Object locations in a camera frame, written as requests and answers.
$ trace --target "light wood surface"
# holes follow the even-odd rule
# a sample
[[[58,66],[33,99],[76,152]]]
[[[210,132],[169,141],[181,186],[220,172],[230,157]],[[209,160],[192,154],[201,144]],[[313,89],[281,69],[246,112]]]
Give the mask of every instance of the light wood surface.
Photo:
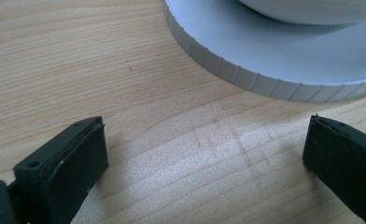
[[[366,98],[278,101],[206,72],[162,0],[0,0],[0,179],[101,115],[110,167],[73,223],[362,223],[302,163],[311,115],[366,133]]]

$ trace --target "gray knurled disc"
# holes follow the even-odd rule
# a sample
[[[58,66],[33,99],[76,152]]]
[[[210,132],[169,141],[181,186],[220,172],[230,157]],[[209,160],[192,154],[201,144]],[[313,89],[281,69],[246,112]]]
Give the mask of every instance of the gray knurled disc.
[[[195,62],[245,90],[299,102],[366,95],[366,21],[293,25],[238,0],[165,0],[165,18]]]

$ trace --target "clamp jaw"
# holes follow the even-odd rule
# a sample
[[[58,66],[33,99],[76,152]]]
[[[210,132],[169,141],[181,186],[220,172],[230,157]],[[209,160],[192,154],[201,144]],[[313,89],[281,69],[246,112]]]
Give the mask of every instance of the clamp jaw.
[[[311,118],[304,165],[366,222],[366,134],[342,122]]]
[[[0,181],[0,224],[70,223],[108,166],[104,126],[76,122],[19,162],[16,180]]]

